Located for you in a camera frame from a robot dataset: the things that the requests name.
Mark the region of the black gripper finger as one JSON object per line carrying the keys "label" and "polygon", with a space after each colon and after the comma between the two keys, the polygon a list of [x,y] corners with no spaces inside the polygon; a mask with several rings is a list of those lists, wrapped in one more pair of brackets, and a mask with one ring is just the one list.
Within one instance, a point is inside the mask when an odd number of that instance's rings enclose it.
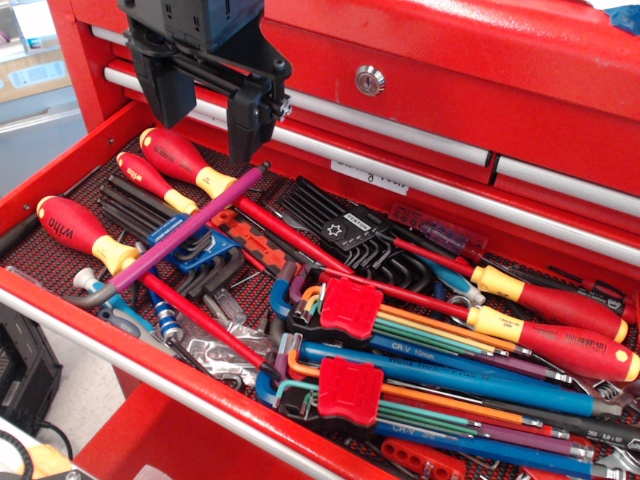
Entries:
{"label": "black gripper finger", "polygon": [[132,51],[134,69],[155,118],[173,128],[196,106],[194,80],[181,72],[174,55]]}
{"label": "black gripper finger", "polygon": [[268,79],[247,79],[228,99],[227,127],[232,163],[249,163],[256,151],[271,139],[275,124],[271,86]]}

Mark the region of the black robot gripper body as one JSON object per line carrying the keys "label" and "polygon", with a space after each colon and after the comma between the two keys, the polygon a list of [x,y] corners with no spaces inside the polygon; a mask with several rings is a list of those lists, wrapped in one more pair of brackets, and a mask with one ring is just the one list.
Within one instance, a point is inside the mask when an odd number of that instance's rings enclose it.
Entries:
{"label": "black robot gripper body", "polygon": [[179,70],[231,97],[247,79],[272,82],[274,119],[291,112],[290,62],[265,38],[263,1],[119,1],[129,50],[174,55]]}

